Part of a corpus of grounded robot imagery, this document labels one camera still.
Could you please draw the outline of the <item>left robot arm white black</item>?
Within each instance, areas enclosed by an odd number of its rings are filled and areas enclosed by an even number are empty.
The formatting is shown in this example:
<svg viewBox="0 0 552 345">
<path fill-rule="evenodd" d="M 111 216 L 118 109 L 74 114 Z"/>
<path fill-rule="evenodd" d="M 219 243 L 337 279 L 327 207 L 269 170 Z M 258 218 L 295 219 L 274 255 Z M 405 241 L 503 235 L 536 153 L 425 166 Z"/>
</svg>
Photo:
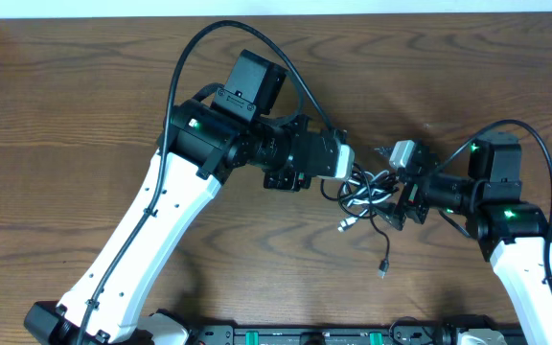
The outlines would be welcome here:
<svg viewBox="0 0 552 345">
<path fill-rule="evenodd" d="M 224 84 L 205 86 L 164 123 L 141 190 L 77 283 L 35 303 L 26 330 L 42 344 L 184 344 L 189 330 L 142 308 L 165 263 L 230 173 L 264 172 L 268 189 L 296 192 L 315 177 L 344 180 L 354 151 L 342 131 L 310 131 L 303 114 L 269 113 L 290 71 L 249 51 Z"/>
</svg>

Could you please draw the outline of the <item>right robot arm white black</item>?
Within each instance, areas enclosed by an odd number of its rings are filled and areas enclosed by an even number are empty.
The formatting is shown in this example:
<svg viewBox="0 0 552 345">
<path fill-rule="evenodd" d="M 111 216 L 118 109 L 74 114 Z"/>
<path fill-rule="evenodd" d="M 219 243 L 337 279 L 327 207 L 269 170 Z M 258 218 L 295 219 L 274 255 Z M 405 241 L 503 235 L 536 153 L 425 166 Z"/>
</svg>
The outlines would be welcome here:
<svg viewBox="0 0 552 345">
<path fill-rule="evenodd" d="M 541 208 L 521 198 L 521 146 L 506 132 L 488 131 L 466 145 L 465 177 L 438 172 L 438 156 L 419 140 L 399 141 L 379 153 L 403 188 L 397 202 L 379 207 L 396 229 L 426 220 L 431 209 L 445 220 L 462 216 L 457 229 L 476 241 L 515 308 L 530 344 L 552 344 L 552 238 Z"/>
</svg>

